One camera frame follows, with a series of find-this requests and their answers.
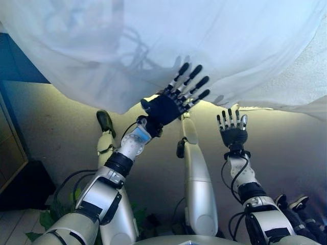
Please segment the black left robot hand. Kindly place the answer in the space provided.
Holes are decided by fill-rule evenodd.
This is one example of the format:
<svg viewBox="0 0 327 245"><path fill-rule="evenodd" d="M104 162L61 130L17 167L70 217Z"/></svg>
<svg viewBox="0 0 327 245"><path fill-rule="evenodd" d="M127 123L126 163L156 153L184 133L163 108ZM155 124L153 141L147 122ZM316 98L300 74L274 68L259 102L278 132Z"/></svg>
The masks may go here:
<svg viewBox="0 0 327 245"><path fill-rule="evenodd" d="M203 66L197 65L187 73L189 67L189 63L184 63L173 80L156 98L150 101L141 100L141 107L149 120L163 126L167 125L209 95L209 89L196 94L209 81L209 76L204 76L191 86Z"/></svg>

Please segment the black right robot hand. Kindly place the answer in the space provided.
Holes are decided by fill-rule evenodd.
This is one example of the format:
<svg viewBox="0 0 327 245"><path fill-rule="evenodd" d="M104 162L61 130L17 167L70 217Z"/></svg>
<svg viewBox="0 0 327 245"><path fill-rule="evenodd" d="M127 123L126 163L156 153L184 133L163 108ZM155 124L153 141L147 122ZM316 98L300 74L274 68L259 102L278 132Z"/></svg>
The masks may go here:
<svg viewBox="0 0 327 245"><path fill-rule="evenodd" d="M230 151L242 150L248 138L246 130L247 115L240 116L239 110L236 110L233 114L229 108L227 111L223 110L221 115L217 115L217 123L224 145Z"/></svg>

